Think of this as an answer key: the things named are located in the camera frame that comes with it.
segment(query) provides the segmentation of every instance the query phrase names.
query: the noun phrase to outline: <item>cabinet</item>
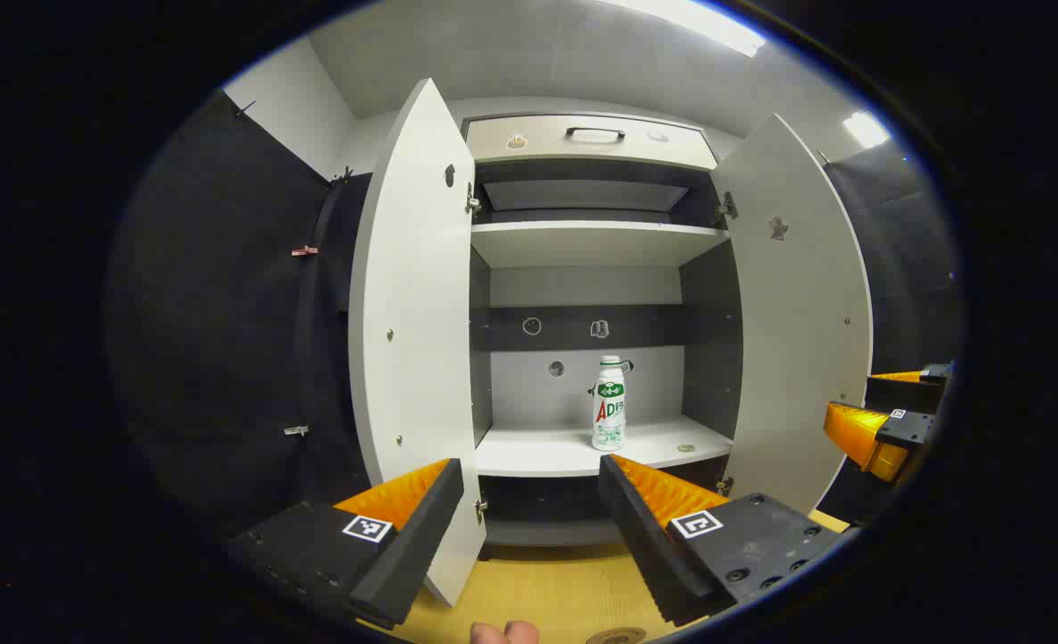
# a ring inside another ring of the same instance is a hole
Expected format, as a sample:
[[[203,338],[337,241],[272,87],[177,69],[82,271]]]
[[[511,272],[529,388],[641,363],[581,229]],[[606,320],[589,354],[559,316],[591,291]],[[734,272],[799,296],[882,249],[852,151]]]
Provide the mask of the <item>cabinet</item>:
[[[464,495],[426,578],[446,603],[489,521],[491,542],[612,538],[588,493],[601,353],[636,363],[623,456],[701,484],[726,466],[734,495],[803,513],[839,466],[823,411],[861,403],[871,316],[822,167],[778,115],[722,162],[696,128],[627,121],[460,131],[426,78],[375,166],[350,286],[358,439],[373,484],[460,458]]]

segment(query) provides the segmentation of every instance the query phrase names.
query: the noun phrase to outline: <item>wooden floor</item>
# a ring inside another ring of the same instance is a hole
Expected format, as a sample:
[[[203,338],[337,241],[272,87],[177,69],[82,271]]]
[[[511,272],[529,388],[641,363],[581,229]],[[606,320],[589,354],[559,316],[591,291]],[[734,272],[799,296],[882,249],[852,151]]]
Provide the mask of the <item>wooden floor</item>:
[[[810,518],[835,531],[846,527],[822,513]],[[476,563],[456,607],[422,588],[405,624],[388,632],[415,643],[463,644],[475,621],[504,629],[513,619],[535,624],[542,644],[585,644],[614,628],[641,628],[644,641],[677,630],[660,619],[626,548],[598,546],[494,548],[491,559]]]

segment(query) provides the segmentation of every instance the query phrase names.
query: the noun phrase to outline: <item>black fabric backdrop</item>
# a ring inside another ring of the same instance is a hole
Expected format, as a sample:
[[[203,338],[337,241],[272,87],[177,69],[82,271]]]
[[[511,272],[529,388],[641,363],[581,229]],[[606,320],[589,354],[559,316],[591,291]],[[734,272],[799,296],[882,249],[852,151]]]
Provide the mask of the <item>black fabric backdrop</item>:
[[[328,199],[325,180],[237,112],[218,91],[160,152],[108,275],[128,431],[215,537],[303,494],[335,502],[365,486],[339,313],[348,261],[291,256],[349,233],[323,217],[344,186]],[[307,437],[284,434],[297,425]]]
[[[957,358],[965,326],[957,253],[929,176],[893,140],[825,170],[867,265],[875,315],[871,372]]]

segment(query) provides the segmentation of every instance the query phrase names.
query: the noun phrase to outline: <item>white cabinet door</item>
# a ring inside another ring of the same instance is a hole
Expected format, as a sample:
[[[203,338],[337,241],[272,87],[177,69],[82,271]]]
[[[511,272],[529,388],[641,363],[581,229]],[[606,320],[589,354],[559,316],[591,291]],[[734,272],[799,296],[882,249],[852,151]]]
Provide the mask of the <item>white cabinet door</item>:
[[[350,284],[350,383],[370,482],[460,459],[464,494],[425,578],[450,605],[485,541],[469,391],[472,181],[458,126],[426,78],[373,167]]]
[[[743,306],[743,390],[726,473],[733,496],[762,492],[806,514],[842,461],[823,433],[826,403],[861,404],[867,387],[867,270],[838,192],[778,115],[712,179],[736,203],[729,243]]]

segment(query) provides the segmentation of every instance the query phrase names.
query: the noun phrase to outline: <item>plastic bottle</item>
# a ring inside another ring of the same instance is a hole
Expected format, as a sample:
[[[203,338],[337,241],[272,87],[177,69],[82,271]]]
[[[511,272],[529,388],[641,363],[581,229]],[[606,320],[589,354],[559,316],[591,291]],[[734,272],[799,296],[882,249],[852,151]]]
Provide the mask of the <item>plastic bottle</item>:
[[[627,423],[623,400],[623,375],[635,366],[619,355],[602,355],[597,384],[592,385],[592,447],[615,452],[623,447],[623,428]]]

